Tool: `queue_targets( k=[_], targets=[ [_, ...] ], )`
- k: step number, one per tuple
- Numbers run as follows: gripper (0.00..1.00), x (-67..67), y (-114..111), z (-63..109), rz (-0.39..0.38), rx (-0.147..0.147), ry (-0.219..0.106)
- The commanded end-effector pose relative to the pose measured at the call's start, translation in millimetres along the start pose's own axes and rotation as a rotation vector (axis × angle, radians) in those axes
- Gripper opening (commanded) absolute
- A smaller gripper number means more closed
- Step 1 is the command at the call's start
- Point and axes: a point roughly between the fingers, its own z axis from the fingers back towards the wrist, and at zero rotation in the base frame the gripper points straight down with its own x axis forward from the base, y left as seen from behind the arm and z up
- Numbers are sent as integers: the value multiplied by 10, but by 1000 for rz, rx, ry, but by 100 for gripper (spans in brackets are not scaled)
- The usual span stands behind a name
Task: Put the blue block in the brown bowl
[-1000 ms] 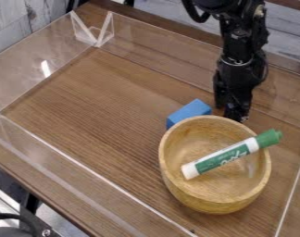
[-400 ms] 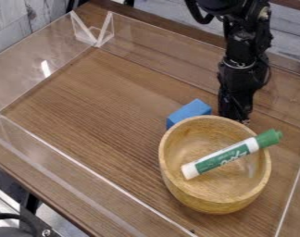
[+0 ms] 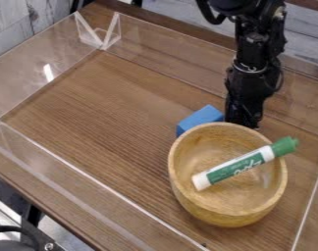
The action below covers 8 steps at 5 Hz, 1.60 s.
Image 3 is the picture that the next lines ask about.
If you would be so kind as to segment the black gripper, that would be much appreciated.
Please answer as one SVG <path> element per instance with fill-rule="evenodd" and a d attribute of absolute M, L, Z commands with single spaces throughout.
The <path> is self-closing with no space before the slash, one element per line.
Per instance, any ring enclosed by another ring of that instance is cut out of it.
<path fill-rule="evenodd" d="M 234 62 L 227 69 L 224 82 L 227 88 L 226 120 L 258 129 L 263 120 L 266 100 L 283 86 L 283 69 L 279 63 L 270 63 L 262 70 L 250 70 L 247 66 Z"/>

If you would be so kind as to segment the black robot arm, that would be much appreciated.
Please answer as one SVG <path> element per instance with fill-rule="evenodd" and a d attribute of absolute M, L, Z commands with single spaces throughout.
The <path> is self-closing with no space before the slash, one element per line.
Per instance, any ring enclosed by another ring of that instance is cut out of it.
<path fill-rule="evenodd" d="M 235 23 L 236 54 L 226 70 L 224 120 L 258 128 L 264 102 L 281 90 L 286 51 L 286 0 L 196 0 L 212 25 Z"/>

